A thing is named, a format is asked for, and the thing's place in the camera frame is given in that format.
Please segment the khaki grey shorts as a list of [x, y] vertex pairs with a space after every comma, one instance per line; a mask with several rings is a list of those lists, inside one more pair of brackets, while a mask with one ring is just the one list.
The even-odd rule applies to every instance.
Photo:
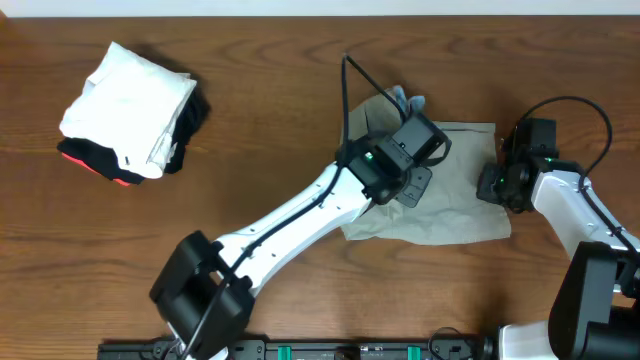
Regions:
[[452, 245], [511, 236], [506, 211], [476, 197], [482, 167], [496, 161], [496, 125], [440, 122], [438, 126], [451, 139], [451, 150], [432, 169], [432, 179], [416, 207], [405, 207], [396, 200], [376, 205], [341, 228], [346, 239], [378, 237], [419, 245]]

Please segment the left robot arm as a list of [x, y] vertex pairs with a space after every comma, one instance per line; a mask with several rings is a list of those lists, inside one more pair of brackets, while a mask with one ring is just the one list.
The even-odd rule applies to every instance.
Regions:
[[258, 293], [288, 262], [374, 205], [416, 206], [450, 148], [433, 134], [365, 135], [301, 193], [255, 223], [209, 240], [201, 231], [175, 248], [150, 298], [178, 342], [181, 359], [214, 359], [244, 333]]

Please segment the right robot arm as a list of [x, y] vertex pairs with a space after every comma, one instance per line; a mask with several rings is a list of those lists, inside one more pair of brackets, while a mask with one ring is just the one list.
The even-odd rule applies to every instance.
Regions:
[[570, 258], [548, 318], [502, 327], [495, 358], [638, 358], [639, 307], [612, 300], [639, 298], [639, 240], [598, 199], [583, 169], [551, 158], [488, 163], [476, 195], [512, 212], [541, 214]]

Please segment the black folded garment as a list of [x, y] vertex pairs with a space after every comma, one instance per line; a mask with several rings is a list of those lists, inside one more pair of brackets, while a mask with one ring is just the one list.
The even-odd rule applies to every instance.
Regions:
[[[201, 91], [194, 90], [177, 118], [172, 135], [174, 150], [164, 169], [166, 174], [175, 174], [182, 169], [189, 141], [199, 130], [209, 111], [210, 106]], [[119, 167], [113, 149], [102, 147], [89, 140], [65, 138], [58, 143], [57, 150], [82, 160], [97, 172], [107, 176], [107, 179], [119, 178], [131, 185], [139, 185], [144, 181], [143, 176]]]

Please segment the white folded garment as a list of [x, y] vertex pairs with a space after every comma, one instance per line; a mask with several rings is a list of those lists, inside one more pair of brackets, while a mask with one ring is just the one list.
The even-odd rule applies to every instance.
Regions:
[[174, 155], [173, 133], [197, 81], [110, 44], [59, 129], [115, 152], [122, 170], [158, 179]]

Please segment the red folded garment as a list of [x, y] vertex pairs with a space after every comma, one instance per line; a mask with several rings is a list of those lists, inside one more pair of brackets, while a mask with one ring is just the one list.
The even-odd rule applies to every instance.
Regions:
[[[80, 160], [80, 159], [76, 159], [76, 158], [74, 158], [74, 157], [72, 157], [72, 156], [70, 156], [70, 155], [68, 155], [68, 154], [66, 154], [66, 153], [61, 153], [61, 155], [62, 155], [64, 158], [66, 158], [67, 160], [69, 160], [69, 161], [71, 161], [71, 162], [73, 162], [73, 163], [75, 163], [75, 164], [77, 164], [77, 165], [80, 165], [81, 167], [83, 167], [83, 168], [85, 168], [85, 169], [89, 170], [90, 172], [95, 173], [95, 174], [98, 174], [98, 175], [101, 175], [101, 176], [103, 176], [103, 177], [107, 178], [107, 176], [103, 175], [102, 173], [97, 172], [96, 170], [94, 170], [93, 168], [91, 168], [90, 166], [88, 166], [85, 162], [83, 162], [82, 160]], [[128, 182], [126, 182], [126, 181], [123, 181], [122, 179], [119, 179], [119, 178], [114, 178], [114, 179], [110, 179], [110, 178], [109, 178], [109, 180], [110, 180], [110, 181], [113, 181], [113, 182], [115, 182], [115, 183], [118, 183], [118, 184], [120, 184], [121, 186], [124, 186], [124, 187], [128, 187], [128, 186], [130, 186], [130, 185], [131, 185], [131, 183], [128, 183]]]

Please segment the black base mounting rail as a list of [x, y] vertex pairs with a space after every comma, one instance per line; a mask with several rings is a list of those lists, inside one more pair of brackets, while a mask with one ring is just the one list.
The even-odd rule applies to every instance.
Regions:
[[[98, 360], [178, 359], [184, 345], [172, 338], [147, 342], [109, 342], [98, 346]], [[413, 342], [282, 342], [241, 340], [222, 353], [229, 360], [495, 360], [498, 350], [489, 338], [438, 335]]]

